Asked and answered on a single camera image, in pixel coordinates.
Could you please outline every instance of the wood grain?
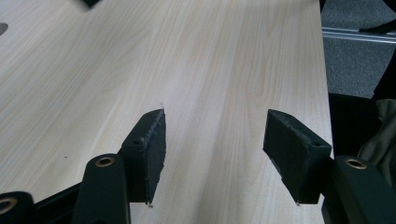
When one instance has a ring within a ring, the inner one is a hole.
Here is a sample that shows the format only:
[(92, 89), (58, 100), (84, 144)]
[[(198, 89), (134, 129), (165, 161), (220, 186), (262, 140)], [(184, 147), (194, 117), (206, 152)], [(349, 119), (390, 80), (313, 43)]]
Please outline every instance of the wood grain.
[(165, 167), (133, 223), (323, 222), (262, 151), (269, 108), (331, 142), (318, 1), (0, 0), (0, 22), (0, 192), (72, 186), (164, 107)]

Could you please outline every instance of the gray carpet floor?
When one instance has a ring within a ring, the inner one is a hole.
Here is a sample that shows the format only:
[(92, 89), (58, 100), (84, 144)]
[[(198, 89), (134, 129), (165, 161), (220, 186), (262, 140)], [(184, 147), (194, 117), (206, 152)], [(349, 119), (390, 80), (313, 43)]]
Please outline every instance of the gray carpet floor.
[[(396, 19), (382, 0), (327, 0), (322, 26), (368, 28)], [(394, 44), (324, 38), (329, 92), (371, 98), (384, 74)]]

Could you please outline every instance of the wooden table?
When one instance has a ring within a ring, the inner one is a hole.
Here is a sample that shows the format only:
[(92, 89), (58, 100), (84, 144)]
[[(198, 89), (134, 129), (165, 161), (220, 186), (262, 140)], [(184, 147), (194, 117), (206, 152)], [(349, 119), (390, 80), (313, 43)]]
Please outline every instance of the wooden table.
[(269, 108), (332, 141), (318, 1), (0, 0), (0, 22), (0, 192), (76, 184), (164, 107), (165, 167), (133, 223), (322, 222), (262, 151)]

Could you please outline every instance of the light wood tabletop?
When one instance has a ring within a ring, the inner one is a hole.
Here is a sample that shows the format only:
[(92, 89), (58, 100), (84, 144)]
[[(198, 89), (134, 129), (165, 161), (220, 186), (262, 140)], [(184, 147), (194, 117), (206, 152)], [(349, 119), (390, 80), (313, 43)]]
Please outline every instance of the light wood tabletop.
[(270, 108), (332, 142), (318, 0), (0, 0), (0, 22), (0, 193), (80, 182), (163, 107), (161, 181), (132, 223), (323, 222), (262, 151)]

